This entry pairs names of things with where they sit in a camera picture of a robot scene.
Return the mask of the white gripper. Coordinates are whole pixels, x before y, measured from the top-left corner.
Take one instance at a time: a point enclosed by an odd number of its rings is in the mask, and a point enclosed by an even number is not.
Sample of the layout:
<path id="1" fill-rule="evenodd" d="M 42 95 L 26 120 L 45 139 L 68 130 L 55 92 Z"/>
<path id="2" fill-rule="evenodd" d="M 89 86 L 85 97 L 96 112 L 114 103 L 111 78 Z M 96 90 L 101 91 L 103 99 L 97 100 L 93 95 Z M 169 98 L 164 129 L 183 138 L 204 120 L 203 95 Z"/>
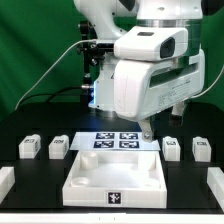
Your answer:
<path id="1" fill-rule="evenodd" d="M 174 68 L 173 60 L 149 63 L 120 60 L 114 73 L 114 107 L 123 119 L 139 122 L 142 138 L 153 141 L 153 130 L 148 119 L 172 107 L 169 124 L 179 127 L 186 108 L 184 100 L 202 91 L 205 75 L 205 55 L 189 58 L 189 65 Z"/>

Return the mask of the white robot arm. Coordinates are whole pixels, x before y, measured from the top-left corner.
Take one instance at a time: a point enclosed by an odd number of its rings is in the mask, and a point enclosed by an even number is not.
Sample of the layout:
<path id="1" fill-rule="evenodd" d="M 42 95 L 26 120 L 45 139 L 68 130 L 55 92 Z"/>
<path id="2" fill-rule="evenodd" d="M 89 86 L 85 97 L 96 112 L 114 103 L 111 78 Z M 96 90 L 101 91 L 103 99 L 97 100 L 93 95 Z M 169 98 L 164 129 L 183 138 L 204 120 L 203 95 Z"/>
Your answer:
<path id="1" fill-rule="evenodd" d="M 100 67 L 89 107 L 137 122 L 148 142 L 155 114 L 170 108 L 170 124 L 180 126 L 204 85 L 202 18 L 224 0 L 73 1 L 87 19 L 81 33 L 94 36 L 80 48 L 84 63 Z"/>

